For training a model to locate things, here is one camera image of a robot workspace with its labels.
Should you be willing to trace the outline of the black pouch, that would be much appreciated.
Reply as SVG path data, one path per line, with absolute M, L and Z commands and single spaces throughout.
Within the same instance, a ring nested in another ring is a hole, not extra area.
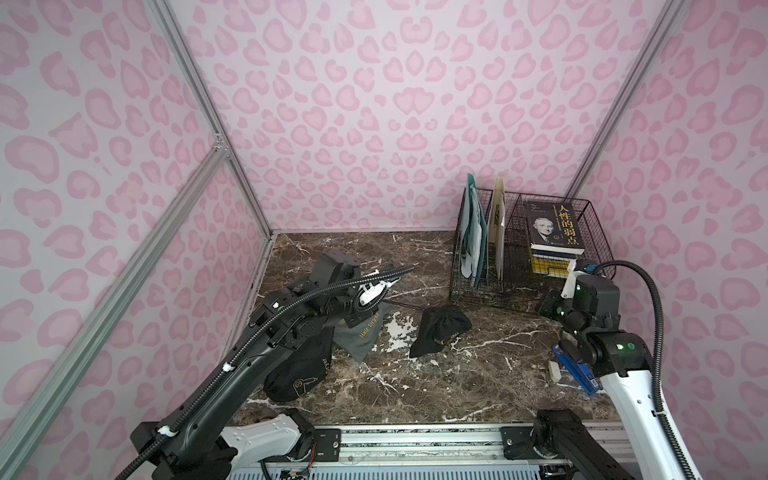
M 406 318 L 407 324 L 402 323 L 399 310 L 393 313 L 392 320 L 387 325 L 387 353 L 404 350 L 406 347 L 409 347 L 410 359 L 439 353 L 472 329 L 470 319 L 456 305 L 423 307 L 392 300 L 387 301 L 387 304 L 399 310 L 406 309 L 421 314 L 418 325 L 415 325 L 410 317 Z
M 332 366 L 333 328 L 307 340 L 265 379 L 263 391 L 273 402 L 294 401 L 319 385 Z

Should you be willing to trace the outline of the grey hair dryer pouch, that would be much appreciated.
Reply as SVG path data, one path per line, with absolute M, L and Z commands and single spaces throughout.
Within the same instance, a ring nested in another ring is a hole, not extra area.
M 384 320 L 391 310 L 392 306 L 388 303 L 380 304 L 375 314 L 354 327 L 339 320 L 335 325 L 333 343 L 362 363 L 377 342 Z

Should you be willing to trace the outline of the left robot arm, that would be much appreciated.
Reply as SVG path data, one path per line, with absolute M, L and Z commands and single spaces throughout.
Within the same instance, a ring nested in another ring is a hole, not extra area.
M 142 422 L 131 434 L 137 456 L 120 473 L 128 479 L 145 463 L 155 479 L 227 479 L 271 457 L 307 460 L 314 426 L 291 409 L 247 427 L 229 421 L 258 387 L 320 340 L 336 323 L 354 327 L 372 318 L 391 287 L 413 266 L 388 266 L 368 275 L 338 250 L 322 254 L 312 271 L 268 293 L 233 347 L 194 393 L 167 417 Z

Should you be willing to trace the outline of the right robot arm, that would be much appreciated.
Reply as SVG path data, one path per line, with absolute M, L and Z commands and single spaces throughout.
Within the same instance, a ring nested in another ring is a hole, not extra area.
M 557 360 L 588 393 L 604 391 L 619 414 L 645 479 L 698 479 L 701 474 L 671 417 L 661 386 L 662 338 L 648 347 L 620 329 L 620 291 L 608 278 L 568 275 L 539 310 L 558 321 Z M 629 473 L 594 440 L 570 410 L 541 410 L 531 434 L 541 454 L 561 454 L 588 479 L 627 479 Z

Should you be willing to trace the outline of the yellow striped book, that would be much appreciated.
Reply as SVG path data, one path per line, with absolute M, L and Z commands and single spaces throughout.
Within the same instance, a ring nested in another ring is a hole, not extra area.
M 566 279 L 567 267 L 571 260 L 577 257 L 547 255 L 546 253 L 532 253 L 530 256 L 532 271 L 539 275 L 553 278 Z

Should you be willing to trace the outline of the beige staple remover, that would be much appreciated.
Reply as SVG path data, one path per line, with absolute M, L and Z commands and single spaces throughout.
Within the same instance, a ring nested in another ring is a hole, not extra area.
M 562 379 L 562 373 L 560 364 L 557 361 L 549 361 L 547 363 L 547 378 L 553 384 L 558 384 Z

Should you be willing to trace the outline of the blue stapler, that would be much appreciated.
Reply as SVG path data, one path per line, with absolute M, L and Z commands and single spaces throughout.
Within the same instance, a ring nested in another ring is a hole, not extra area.
M 571 342 L 559 341 L 552 347 L 552 351 L 588 396 L 602 389 L 598 378 Z

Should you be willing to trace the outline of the black portrait book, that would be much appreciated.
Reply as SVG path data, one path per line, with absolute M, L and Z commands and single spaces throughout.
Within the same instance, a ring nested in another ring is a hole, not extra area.
M 524 207 L 533 250 L 575 256 L 584 253 L 577 213 L 571 203 L 527 202 Z

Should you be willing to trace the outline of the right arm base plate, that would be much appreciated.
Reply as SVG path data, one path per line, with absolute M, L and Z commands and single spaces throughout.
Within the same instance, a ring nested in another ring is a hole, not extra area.
M 565 460 L 555 449 L 553 429 L 543 424 L 500 428 L 503 455 L 507 460 Z

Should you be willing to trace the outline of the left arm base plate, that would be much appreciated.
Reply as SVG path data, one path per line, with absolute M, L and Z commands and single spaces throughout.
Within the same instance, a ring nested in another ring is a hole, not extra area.
M 337 462 L 340 457 L 342 430 L 316 428 L 311 435 L 303 434 L 298 444 L 286 455 L 271 456 L 266 462 Z

